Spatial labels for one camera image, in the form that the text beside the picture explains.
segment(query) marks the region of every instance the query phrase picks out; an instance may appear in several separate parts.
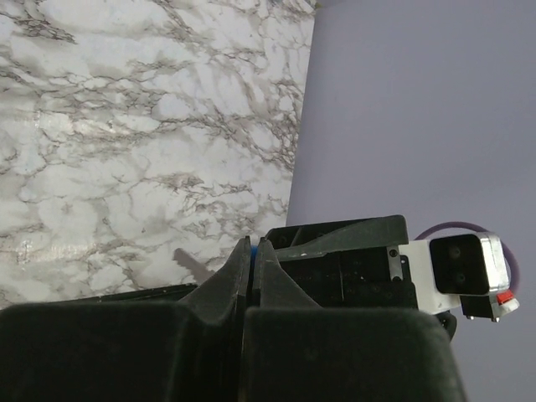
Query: marble table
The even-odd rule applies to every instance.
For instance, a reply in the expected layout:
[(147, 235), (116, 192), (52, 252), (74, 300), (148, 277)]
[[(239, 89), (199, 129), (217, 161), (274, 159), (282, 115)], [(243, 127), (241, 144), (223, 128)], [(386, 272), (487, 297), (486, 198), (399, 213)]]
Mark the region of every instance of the marble table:
[(3, 0), (0, 307), (196, 281), (284, 225), (313, 22), (306, 0)]

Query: white marble countertop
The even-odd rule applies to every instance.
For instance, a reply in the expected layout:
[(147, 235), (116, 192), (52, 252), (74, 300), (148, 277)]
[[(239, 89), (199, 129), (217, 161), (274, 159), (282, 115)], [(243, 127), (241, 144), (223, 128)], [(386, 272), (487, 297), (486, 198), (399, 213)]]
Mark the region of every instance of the white marble countertop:
[(193, 281), (285, 223), (306, 0), (0, 4), (0, 307)]

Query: marble surface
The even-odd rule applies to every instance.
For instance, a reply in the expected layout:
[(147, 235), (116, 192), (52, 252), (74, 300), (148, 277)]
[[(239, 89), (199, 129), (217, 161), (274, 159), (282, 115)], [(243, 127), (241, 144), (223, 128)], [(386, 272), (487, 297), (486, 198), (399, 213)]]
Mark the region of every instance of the marble surface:
[(285, 223), (306, 0), (0, 3), (0, 307), (194, 281)]

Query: gray floor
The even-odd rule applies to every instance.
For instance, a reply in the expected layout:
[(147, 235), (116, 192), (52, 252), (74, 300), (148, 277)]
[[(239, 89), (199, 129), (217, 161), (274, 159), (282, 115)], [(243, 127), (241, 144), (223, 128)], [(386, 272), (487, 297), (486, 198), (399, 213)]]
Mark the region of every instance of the gray floor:
[(462, 320), (471, 400), (536, 391), (536, 3), (328, 0), (317, 15), (288, 224), (404, 214), (496, 231), (519, 311)]

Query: purple cable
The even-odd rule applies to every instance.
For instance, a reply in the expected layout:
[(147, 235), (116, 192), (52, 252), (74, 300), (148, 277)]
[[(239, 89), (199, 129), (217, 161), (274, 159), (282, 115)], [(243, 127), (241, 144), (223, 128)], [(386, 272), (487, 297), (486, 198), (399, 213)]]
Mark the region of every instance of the purple cable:
[[(425, 230), (419, 234), (415, 240), (426, 239), (435, 232), (445, 229), (466, 229), (473, 232), (489, 232), (489, 230), (477, 224), (470, 224), (468, 222), (445, 222), (444, 224), (437, 224), (436, 226), (432, 226), (431, 228)], [(513, 255), (513, 252), (502, 241), (501, 244), (504, 259), (510, 268), (510, 290), (515, 294), (519, 288), (519, 264), (516, 260), (516, 257)]]

